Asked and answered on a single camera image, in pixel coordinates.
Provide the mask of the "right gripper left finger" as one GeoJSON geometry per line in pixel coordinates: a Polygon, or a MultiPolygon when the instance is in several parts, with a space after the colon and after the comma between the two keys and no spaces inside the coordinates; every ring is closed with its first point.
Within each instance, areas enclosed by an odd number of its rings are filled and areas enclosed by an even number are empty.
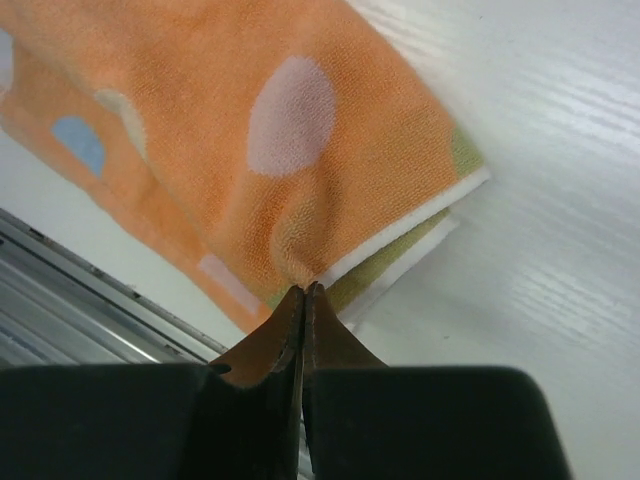
{"type": "Polygon", "coordinates": [[[293,479],[302,289],[210,364],[34,366],[1,373],[5,479],[293,479]]]}

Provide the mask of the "orange polka dot towel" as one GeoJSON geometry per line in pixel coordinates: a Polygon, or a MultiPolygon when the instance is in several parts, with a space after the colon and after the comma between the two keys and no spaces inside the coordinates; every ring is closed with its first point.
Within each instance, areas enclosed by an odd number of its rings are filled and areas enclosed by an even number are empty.
{"type": "Polygon", "coordinates": [[[344,1],[5,1],[4,131],[245,331],[293,285],[351,323],[489,172],[344,1]]]}

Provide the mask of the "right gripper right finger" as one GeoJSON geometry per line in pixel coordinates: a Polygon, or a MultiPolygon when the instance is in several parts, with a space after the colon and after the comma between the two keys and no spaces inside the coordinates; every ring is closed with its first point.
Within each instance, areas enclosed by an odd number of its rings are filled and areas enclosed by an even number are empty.
{"type": "Polygon", "coordinates": [[[302,411],[318,479],[568,479],[547,400],[503,366],[391,367],[305,295],[302,411]]]}

